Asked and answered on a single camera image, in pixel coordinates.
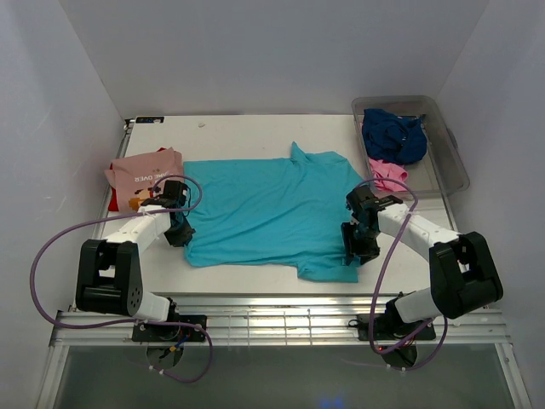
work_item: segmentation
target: white tabletop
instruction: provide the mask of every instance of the white tabletop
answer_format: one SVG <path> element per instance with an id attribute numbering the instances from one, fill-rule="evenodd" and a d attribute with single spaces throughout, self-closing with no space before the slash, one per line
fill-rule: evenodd
<path id="1" fill-rule="evenodd" d="M 353 117 L 349 115 L 165 117 L 162 124 L 135 124 L 125 156 L 173 147 L 181 152 L 183 160 L 288 158 L 292 141 L 309 153 L 335 151 L 363 175 L 361 147 Z M 417 210 L 432 222 L 450 228 L 441 198 L 422 199 Z M 123 224 L 124 221 L 107 223 L 104 234 L 112 233 Z M 280 265 L 194 268 L 185 261 L 183 250 L 170 247 L 164 237 L 141 256 L 141 271 L 145 288 L 163 294 L 364 295 L 373 292 L 392 241 L 385 234 L 379 236 L 381 255 L 359 268 L 357 284 L 305 281 L 297 278 L 295 268 Z M 428 286 L 427 263 L 400 244 L 390 262 L 381 293 Z"/>

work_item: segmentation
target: white wall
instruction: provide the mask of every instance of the white wall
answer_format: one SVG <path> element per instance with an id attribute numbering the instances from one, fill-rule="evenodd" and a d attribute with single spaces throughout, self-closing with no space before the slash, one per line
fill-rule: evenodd
<path id="1" fill-rule="evenodd" d="M 487 0 L 60 0 L 124 118 L 435 96 Z"/>
<path id="2" fill-rule="evenodd" d="M 488 239 L 535 408 L 545 407 L 544 101 L 545 3 L 490 1 L 439 105 L 472 183 L 453 198 L 456 221 Z"/>
<path id="3" fill-rule="evenodd" d="M 57 0 L 2 0 L 0 55 L 0 407 L 28 409 L 52 329 L 31 302 L 32 258 L 54 233 L 97 216 L 123 121 Z M 88 234 L 54 245 L 39 267 L 53 315 L 73 299 Z"/>

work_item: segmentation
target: transparent container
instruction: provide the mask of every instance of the transparent container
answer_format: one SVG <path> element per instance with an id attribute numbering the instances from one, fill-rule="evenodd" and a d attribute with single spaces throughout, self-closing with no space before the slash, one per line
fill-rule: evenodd
<path id="1" fill-rule="evenodd" d="M 381 108 L 398 116 L 422 117 L 424 134 L 427 137 L 426 156 L 415 164 L 404 166 L 409 174 L 405 183 L 419 197 L 450 194 L 469 187 L 468 173 L 456 150 L 456 140 L 446 128 L 435 101 L 424 95 L 356 98 L 352 102 L 356 132 L 364 155 L 365 179 L 373 177 L 361 133 L 364 109 L 367 108 Z M 384 195 L 384 192 L 378 191 L 374 184 L 371 188 L 376 194 Z M 403 192 L 395 195 L 402 199 L 410 197 L 408 193 Z"/>

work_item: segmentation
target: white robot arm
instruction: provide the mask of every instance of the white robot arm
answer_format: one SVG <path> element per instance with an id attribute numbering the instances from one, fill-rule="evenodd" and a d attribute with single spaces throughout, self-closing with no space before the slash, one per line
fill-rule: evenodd
<path id="1" fill-rule="evenodd" d="M 347 263 L 358 258 L 361 264 L 378 256 L 376 236 L 396 236 L 409 211 L 400 199 L 379 199 L 366 186 L 347 195 L 347 208 L 353 217 L 341 226 Z M 502 283 L 479 233 L 461 234 L 413 215 L 401 242 L 429 262 L 431 285 L 388 302 L 386 313 L 377 318 L 383 331 L 403 333 L 403 326 L 442 315 L 455 319 L 502 298 Z"/>
<path id="2" fill-rule="evenodd" d="M 163 233 L 174 247 L 189 243 L 195 230 L 181 211 L 149 214 L 154 210 L 180 209 L 186 197 L 185 183 L 166 181 L 162 194 L 142 203 L 138 212 L 143 216 L 130 219 L 102 240 L 90 239 L 83 244 L 76 289 L 79 309 L 140 320 L 168 319 L 171 301 L 144 291 L 140 255 Z M 102 273 L 112 269 L 113 277 Z"/>

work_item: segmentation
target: metal bar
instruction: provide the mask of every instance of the metal bar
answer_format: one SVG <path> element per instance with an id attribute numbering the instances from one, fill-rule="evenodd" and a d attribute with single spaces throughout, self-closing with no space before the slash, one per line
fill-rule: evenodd
<path id="1" fill-rule="evenodd" d="M 357 331 L 347 323 L 356 314 L 369 313 L 369 304 L 346 305 L 339 300 L 336 308 L 330 303 L 312 307 L 301 305 L 275 307 L 273 305 L 245 306 L 242 302 L 219 305 L 201 300 L 212 306 L 180 307 L 181 314 L 208 316 L 208 332 L 218 346 L 277 346 L 277 345 L 365 345 L 357 339 Z M 378 306 L 380 313 L 384 304 Z M 70 324 L 89 324 L 111 320 L 113 317 L 94 313 L 60 313 L 58 319 Z M 442 320 L 435 321 L 436 332 L 443 330 Z M 52 342 L 63 345 L 135 345 L 130 341 L 133 325 L 113 325 L 94 330 L 65 330 L 57 328 Z M 449 324 L 446 343 L 509 343 L 510 336 L 499 309 L 482 308 Z"/>
<path id="2" fill-rule="evenodd" d="M 496 351 L 503 369 L 503 376 L 513 398 L 514 407 L 516 409 L 531 409 L 530 397 L 526 392 L 517 361 L 514 358 L 513 345 L 510 343 L 497 343 Z"/>
<path id="3" fill-rule="evenodd" d="M 37 409 L 50 409 L 55 404 L 69 348 L 66 345 L 50 347 L 47 371 L 36 404 Z"/>
<path id="4" fill-rule="evenodd" d="M 271 308 L 289 308 L 289 307 L 312 307 L 312 306 L 324 306 L 329 305 L 332 307 L 338 307 L 341 305 L 359 306 L 359 305 L 371 305 L 370 295 L 354 295 L 354 296 L 210 296 L 210 295 L 181 295 L 181 294 L 161 294 L 171 297 L 180 309 L 184 307 L 263 307 L 269 306 Z M 386 302 L 391 300 L 392 297 L 396 297 L 398 294 L 382 294 L 378 297 L 377 305 L 386 305 Z"/>

